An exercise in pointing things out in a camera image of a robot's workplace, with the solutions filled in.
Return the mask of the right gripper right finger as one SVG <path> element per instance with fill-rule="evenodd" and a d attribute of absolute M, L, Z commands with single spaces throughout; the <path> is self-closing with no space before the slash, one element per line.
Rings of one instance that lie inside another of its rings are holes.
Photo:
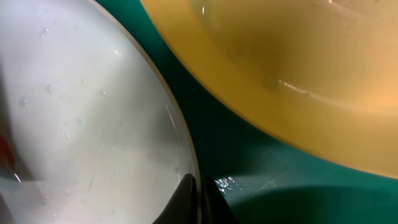
<path fill-rule="evenodd" d="M 201 181 L 202 224 L 239 224 L 211 177 Z"/>

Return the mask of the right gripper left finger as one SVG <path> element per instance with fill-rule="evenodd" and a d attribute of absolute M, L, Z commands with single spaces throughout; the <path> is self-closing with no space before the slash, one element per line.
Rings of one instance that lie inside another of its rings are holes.
<path fill-rule="evenodd" d="M 153 224 L 196 224 L 197 185 L 192 174 L 185 174 L 162 213 Z"/>

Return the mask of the light blue plate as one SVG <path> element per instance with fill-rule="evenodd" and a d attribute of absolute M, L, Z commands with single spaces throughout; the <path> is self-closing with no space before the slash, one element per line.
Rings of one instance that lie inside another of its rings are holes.
<path fill-rule="evenodd" d="M 180 108 L 96 1 L 1 2 L 1 222 L 153 223 L 185 174 Z"/>

